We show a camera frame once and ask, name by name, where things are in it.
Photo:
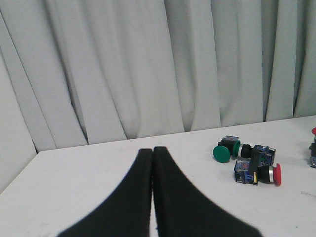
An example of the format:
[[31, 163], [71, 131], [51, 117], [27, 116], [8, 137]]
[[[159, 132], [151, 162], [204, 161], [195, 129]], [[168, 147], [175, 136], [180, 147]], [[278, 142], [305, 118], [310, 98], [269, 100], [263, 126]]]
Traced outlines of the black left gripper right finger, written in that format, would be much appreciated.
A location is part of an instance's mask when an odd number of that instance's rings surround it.
[[166, 147], [153, 154], [153, 193], [161, 237], [259, 237], [261, 233], [201, 193]]

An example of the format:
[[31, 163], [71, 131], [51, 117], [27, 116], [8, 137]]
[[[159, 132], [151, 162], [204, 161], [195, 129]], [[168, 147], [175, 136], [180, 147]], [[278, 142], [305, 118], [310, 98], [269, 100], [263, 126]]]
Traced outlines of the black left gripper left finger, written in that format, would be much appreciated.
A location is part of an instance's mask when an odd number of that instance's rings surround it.
[[140, 149], [116, 189], [61, 237], [147, 237], [152, 201], [151, 149]]

